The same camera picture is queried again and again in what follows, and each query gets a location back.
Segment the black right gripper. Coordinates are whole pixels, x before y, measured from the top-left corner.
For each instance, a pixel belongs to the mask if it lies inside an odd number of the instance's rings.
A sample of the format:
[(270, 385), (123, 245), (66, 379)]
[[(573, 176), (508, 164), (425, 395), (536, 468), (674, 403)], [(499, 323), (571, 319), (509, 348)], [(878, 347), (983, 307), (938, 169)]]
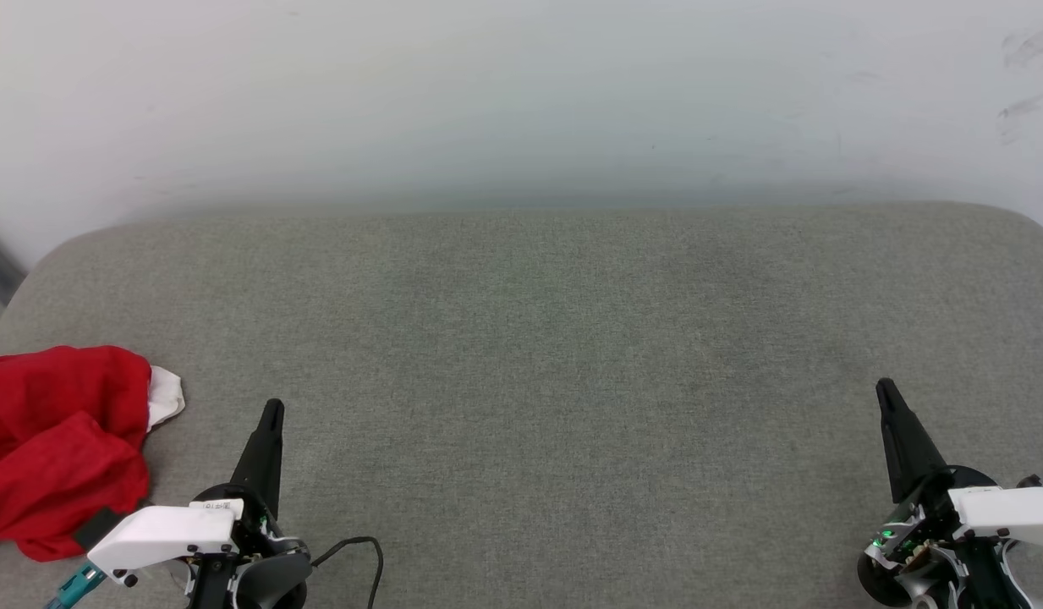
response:
[(895, 508), (857, 561), (862, 590), (890, 608), (974, 608), (969, 560), (959, 556), (950, 493), (992, 488), (980, 471), (944, 460), (892, 377), (878, 379), (878, 409)]

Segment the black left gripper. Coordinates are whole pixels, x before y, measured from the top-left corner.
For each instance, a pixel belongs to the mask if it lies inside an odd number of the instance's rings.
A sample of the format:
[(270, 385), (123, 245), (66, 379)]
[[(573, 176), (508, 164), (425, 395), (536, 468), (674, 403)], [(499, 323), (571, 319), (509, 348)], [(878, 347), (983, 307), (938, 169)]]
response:
[(269, 398), (261, 419), (240, 455), (231, 482), (220, 483), (197, 494), (196, 502), (242, 502), (242, 512), (232, 523), (228, 542), (221, 544), (217, 555), (250, 558), (278, 554), (280, 481), (283, 463), (283, 423), (285, 405), (280, 398)]

